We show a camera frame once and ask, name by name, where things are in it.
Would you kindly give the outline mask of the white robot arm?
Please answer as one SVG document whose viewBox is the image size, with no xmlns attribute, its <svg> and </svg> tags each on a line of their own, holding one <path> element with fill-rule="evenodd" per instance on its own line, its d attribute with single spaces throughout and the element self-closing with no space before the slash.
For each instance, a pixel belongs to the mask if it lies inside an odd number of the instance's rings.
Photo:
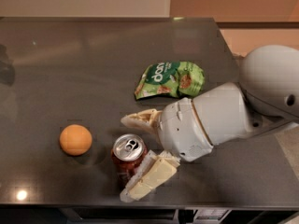
<svg viewBox="0 0 299 224">
<path fill-rule="evenodd" d="M 148 109 L 121 119 L 129 128 L 155 135 L 164 151 L 150 152 L 120 194 L 130 203 L 170 179 L 182 160 L 194 161 L 213 147 L 283 129 L 299 120 L 299 50 L 268 45 L 250 52 L 239 66 L 239 81 L 164 110 Z"/>
</svg>

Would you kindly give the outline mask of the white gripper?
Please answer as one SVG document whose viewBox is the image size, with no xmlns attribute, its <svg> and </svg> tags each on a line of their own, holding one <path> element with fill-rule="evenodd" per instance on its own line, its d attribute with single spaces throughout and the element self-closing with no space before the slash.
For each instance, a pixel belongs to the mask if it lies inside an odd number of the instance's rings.
<svg viewBox="0 0 299 224">
<path fill-rule="evenodd" d="M 121 123 L 150 134 L 156 134 L 157 130 L 165 149 L 160 154 L 150 150 L 145 156 L 120 194 L 125 203 L 139 201 L 169 180 L 177 172 L 180 159 L 194 161 L 213 149 L 188 98 L 168 105 L 162 112 L 147 109 L 126 115 Z"/>
</svg>

